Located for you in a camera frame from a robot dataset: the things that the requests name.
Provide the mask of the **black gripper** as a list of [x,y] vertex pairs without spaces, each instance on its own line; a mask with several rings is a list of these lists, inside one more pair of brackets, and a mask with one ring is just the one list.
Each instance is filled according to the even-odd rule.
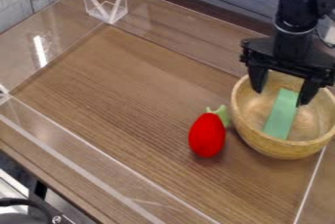
[[312,43],[308,43],[307,51],[301,56],[296,51],[301,51],[303,47],[293,44],[287,44],[292,50],[291,56],[277,56],[273,37],[246,38],[241,41],[241,47],[240,60],[248,67],[250,87],[256,93],[262,91],[270,70],[305,79],[297,107],[309,103],[320,87],[335,84],[335,58]]

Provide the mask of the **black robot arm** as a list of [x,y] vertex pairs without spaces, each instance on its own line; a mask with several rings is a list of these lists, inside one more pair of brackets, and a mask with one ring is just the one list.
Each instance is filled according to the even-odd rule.
[[317,91],[335,84],[335,57],[312,43],[319,21],[335,11],[335,0],[278,0],[274,35],[241,41],[240,61],[248,67],[250,88],[261,92],[274,70],[300,78],[297,106],[307,105]]

